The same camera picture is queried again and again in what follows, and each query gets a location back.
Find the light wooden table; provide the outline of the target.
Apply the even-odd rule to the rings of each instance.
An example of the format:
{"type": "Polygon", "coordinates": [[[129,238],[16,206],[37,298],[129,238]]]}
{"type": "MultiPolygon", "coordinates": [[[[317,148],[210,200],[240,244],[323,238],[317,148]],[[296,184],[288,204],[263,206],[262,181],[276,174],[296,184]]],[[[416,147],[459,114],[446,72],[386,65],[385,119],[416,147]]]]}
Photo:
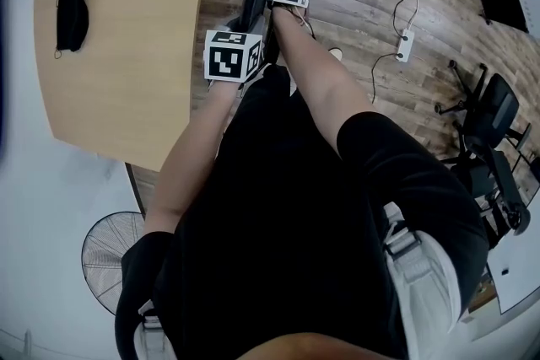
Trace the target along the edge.
{"type": "Polygon", "coordinates": [[[158,170],[191,111],[200,0],[85,0],[79,51],[56,54],[57,0],[34,0],[35,59],[54,138],[158,170]]]}

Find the black pouch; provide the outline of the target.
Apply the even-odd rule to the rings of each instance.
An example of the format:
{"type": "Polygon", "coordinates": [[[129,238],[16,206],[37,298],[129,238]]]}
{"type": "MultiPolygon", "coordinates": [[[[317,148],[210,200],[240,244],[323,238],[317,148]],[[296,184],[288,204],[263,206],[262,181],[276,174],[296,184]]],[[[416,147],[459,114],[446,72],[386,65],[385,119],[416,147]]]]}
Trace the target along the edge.
{"type": "Polygon", "coordinates": [[[57,45],[54,58],[64,51],[76,52],[89,29],[89,10],[85,0],[57,0],[57,45]]]}

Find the person's left forearm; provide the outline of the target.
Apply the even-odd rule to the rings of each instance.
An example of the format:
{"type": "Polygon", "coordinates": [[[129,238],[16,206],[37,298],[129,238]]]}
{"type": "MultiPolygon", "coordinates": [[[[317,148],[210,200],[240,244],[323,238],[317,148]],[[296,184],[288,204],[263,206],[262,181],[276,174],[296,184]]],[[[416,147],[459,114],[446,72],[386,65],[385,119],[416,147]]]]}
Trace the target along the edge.
{"type": "Polygon", "coordinates": [[[216,81],[209,88],[159,172],[144,234],[175,232],[212,170],[239,87],[216,81]]]}

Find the black office chair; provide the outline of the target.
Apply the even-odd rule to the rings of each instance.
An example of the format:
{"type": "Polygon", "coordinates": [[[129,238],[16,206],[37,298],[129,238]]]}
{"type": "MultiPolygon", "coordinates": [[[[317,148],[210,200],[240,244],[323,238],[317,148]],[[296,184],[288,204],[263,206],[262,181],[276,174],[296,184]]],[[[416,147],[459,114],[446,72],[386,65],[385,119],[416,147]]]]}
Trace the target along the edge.
{"type": "Polygon", "coordinates": [[[443,164],[461,181],[473,199],[483,198],[488,207],[482,215],[490,214],[494,225],[485,222],[489,241],[498,243],[510,231],[515,236],[524,234],[531,222],[531,214],[518,191],[510,165],[501,151],[488,149],[484,159],[472,158],[468,153],[444,159],[443,164]]]}
{"type": "Polygon", "coordinates": [[[453,122],[458,132],[459,154],[446,162],[452,164],[473,154],[482,159],[487,148],[497,148],[503,139],[509,140],[515,150],[521,150],[532,126],[528,125],[524,132],[511,128],[519,110],[519,102],[505,79],[498,73],[486,79],[488,67],[481,63],[480,79],[476,87],[470,89],[457,62],[451,60],[449,68],[457,75],[465,98],[446,109],[437,103],[435,113],[442,116],[464,111],[466,115],[463,123],[453,122]]]}

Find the black standing fan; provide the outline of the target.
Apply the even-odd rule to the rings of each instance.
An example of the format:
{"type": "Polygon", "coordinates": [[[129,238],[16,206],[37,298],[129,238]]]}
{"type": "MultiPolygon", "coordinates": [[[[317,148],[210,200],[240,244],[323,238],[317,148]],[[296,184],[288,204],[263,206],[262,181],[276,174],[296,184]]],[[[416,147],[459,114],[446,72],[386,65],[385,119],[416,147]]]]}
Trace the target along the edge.
{"type": "Polygon", "coordinates": [[[122,257],[143,232],[140,212],[114,212],[97,221],[87,233],[81,266],[90,292],[111,314],[122,292],[122,257]]]}

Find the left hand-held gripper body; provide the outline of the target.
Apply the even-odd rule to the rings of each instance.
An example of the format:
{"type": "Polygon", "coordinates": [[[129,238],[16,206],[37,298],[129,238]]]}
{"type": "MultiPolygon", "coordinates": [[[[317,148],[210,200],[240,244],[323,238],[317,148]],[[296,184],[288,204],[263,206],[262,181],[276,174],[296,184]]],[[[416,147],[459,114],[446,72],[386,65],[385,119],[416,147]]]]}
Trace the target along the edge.
{"type": "Polygon", "coordinates": [[[262,36],[226,30],[208,30],[203,50],[204,78],[211,87],[216,82],[243,85],[262,66],[262,36]]]}

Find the white power strip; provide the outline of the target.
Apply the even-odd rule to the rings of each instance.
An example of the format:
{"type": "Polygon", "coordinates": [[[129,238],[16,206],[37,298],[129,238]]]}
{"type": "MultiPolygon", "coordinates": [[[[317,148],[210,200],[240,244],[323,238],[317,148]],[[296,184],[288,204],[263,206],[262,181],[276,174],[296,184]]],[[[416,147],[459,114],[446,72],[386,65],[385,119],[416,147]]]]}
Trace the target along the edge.
{"type": "Polygon", "coordinates": [[[413,41],[414,32],[409,28],[404,29],[397,46],[396,59],[399,62],[408,62],[413,47],[413,41]]]}

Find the person's black clothed body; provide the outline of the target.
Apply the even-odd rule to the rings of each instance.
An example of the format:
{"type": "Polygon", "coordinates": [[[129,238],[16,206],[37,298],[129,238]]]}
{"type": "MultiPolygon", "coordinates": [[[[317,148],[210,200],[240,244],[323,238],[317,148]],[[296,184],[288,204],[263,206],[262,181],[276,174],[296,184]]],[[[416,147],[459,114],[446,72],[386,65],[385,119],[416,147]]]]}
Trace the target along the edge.
{"type": "Polygon", "coordinates": [[[174,233],[122,258],[115,336],[151,303],[177,360],[236,360],[316,333],[427,360],[471,301],[489,242],[461,182],[388,117],[349,118],[337,151],[284,67],[246,92],[174,233]]]}

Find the person's right forearm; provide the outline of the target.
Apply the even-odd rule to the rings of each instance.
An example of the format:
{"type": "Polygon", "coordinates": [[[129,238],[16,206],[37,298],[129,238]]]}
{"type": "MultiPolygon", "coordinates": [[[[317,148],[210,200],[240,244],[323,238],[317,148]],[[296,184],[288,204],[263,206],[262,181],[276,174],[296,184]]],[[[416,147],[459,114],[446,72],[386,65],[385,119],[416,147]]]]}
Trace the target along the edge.
{"type": "Polygon", "coordinates": [[[312,39],[294,15],[274,8],[273,25],[283,59],[319,133],[338,150],[338,133],[352,116],[375,108],[345,66],[312,39]]]}

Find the white desk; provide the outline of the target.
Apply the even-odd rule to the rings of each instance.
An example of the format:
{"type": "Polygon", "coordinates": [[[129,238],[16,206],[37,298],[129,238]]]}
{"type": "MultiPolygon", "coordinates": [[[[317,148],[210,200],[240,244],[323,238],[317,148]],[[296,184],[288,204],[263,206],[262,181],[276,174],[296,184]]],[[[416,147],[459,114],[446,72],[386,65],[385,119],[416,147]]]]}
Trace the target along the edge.
{"type": "Polygon", "coordinates": [[[489,252],[488,267],[502,314],[540,287],[540,187],[527,209],[531,222],[525,232],[510,231],[489,252]]]}

